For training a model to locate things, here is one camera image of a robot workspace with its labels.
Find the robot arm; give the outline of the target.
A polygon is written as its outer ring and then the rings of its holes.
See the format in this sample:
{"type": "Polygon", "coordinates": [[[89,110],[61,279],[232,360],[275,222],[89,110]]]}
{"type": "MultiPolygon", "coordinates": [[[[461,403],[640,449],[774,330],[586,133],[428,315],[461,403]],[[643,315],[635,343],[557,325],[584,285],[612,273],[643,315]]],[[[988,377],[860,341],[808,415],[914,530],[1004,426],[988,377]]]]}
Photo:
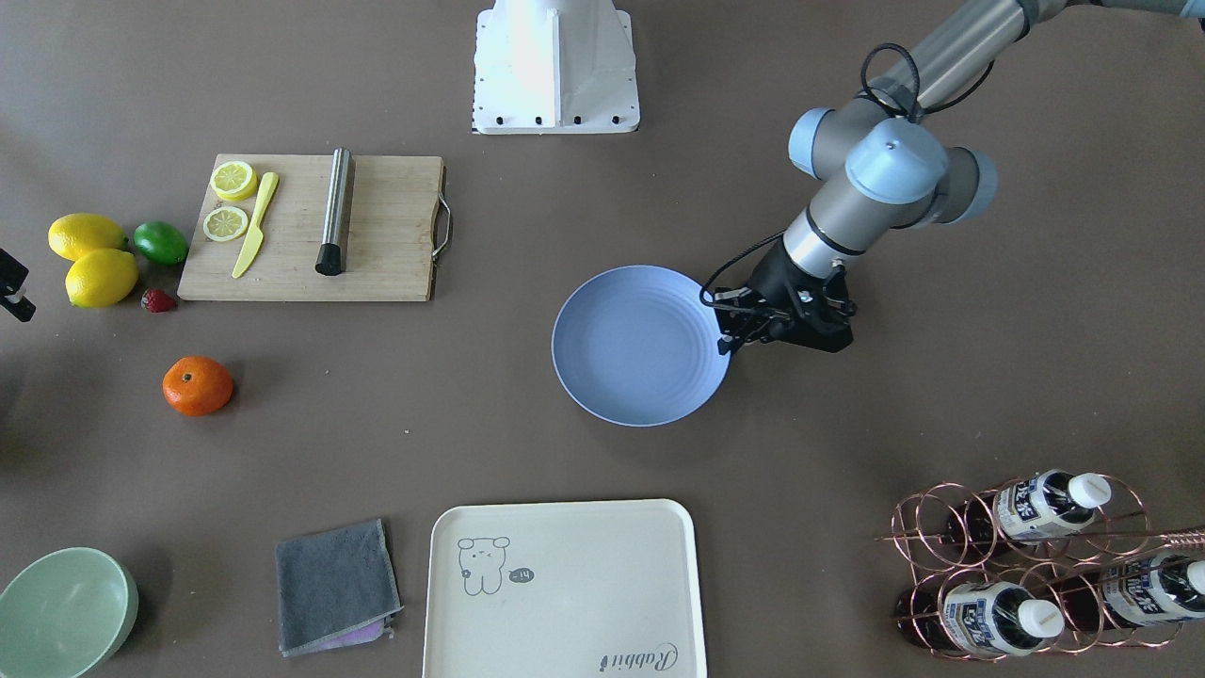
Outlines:
{"type": "Polygon", "coordinates": [[[987,210],[999,184],[994,163],[944,146],[922,120],[960,104],[1003,51],[1063,8],[1063,1],[966,1],[911,51],[878,45],[899,63],[875,78],[862,73],[844,108],[810,110],[797,120],[790,163],[821,188],[783,232],[762,241],[765,257],[747,279],[703,285],[701,303],[719,325],[719,355],[774,342],[844,350],[857,312],[850,267],[878,237],[987,210]]]}

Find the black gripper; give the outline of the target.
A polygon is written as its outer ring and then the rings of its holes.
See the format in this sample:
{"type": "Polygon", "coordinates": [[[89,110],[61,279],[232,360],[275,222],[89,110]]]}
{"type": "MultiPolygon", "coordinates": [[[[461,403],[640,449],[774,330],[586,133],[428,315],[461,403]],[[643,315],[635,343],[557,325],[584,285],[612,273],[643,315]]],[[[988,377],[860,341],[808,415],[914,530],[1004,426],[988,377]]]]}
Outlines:
{"type": "Polygon", "coordinates": [[[731,355],[750,343],[782,342],[836,353],[852,344],[851,318],[857,305],[850,296],[844,263],[827,267],[827,273],[805,273],[788,257],[782,240],[776,240],[750,275],[748,288],[717,288],[711,308],[717,314],[721,356],[731,355]]]}

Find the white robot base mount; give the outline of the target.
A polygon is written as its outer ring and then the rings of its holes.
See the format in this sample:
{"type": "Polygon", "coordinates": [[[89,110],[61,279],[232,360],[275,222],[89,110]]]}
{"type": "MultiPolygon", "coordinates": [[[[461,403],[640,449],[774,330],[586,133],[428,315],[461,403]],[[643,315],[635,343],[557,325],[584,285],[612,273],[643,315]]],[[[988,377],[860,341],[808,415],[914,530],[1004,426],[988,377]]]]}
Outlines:
{"type": "Polygon", "coordinates": [[[641,123],[630,14],[611,1],[495,1],[476,17],[471,132],[602,135],[641,123]]]}

